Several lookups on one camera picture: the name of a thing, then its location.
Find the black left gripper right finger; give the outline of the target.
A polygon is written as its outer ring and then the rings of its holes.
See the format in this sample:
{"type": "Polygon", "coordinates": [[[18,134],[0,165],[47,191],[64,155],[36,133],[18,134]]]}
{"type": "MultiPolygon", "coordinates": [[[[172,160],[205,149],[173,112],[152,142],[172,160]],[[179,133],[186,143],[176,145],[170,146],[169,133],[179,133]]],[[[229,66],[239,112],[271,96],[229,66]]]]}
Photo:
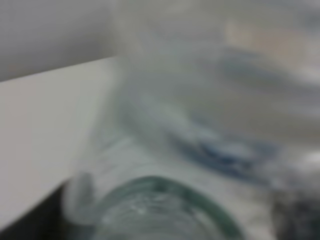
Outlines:
{"type": "Polygon", "coordinates": [[[318,240],[320,197],[277,192],[272,198],[271,219],[277,240],[318,240]]]}

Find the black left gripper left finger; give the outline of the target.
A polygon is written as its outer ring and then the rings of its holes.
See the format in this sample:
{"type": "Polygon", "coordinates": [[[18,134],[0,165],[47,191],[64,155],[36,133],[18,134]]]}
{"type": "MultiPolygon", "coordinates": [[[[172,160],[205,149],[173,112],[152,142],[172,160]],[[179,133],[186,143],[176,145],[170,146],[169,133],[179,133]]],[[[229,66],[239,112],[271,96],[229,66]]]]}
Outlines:
{"type": "Polygon", "coordinates": [[[66,240],[70,224],[64,219],[64,186],[0,231],[1,240],[66,240]]]}

